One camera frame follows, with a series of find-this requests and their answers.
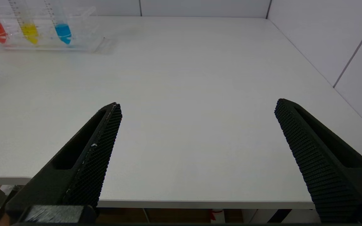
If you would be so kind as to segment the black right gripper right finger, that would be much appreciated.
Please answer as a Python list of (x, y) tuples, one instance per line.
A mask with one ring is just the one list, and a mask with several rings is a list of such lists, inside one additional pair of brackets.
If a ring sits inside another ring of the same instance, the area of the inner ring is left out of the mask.
[(274, 114), (321, 222), (362, 222), (362, 155), (295, 102)]

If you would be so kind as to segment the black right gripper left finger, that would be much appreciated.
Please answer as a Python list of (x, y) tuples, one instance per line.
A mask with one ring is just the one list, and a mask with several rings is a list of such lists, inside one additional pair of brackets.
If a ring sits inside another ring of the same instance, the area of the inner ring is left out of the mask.
[(96, 207), (122, 121), (119, 103), (99, 109), (5, 206), (19, 217), (35, 205)]

